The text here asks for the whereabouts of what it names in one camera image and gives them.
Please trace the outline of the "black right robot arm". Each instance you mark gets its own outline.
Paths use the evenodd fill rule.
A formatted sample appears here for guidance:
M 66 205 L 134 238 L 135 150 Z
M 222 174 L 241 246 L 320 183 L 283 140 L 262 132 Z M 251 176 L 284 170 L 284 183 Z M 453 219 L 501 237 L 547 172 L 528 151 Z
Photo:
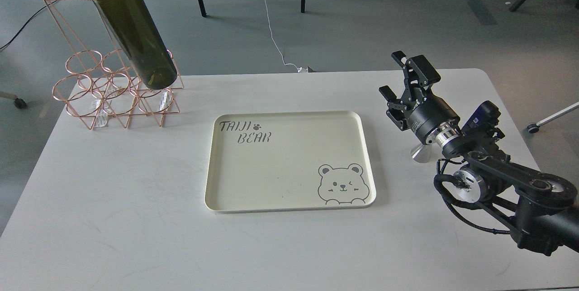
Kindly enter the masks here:
M 415 161 L 431 145 L 441 147 L 433 184 L 451 213 L 475 229 L 508 234 L 517 247 L 532 252 L 550 256 L 559 246 L 577 251 L 577 188 L 562 177 L 512 162 L 498 148 L 504 134 L 494 103 L 480 104 L 459 128 L 457 113 L 432 92 L 441 77 L 425 56 L 391 55 L 403 69 L 405 89 L 401 97 L 389 86 L 379 89 L 387 116 L 420 141 L 411 152 Z

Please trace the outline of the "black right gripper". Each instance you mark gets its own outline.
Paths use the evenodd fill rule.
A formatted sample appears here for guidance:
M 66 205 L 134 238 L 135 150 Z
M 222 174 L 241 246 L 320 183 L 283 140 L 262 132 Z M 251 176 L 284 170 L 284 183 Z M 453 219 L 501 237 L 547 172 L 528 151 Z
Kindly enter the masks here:
M 432 85 L 441 80 L 439 72 L 424 55 L 407 57 L 402 51 L 391 54 L 403 69 L 403 95 L 397 98 L 389 86 L 379 88 L 387 103 L 387 116 L 404 131 L 410 128 L 426 145 L 428 135 L 442 123 L 459 122 L 460 118 L 444 99 L 432 95 Z

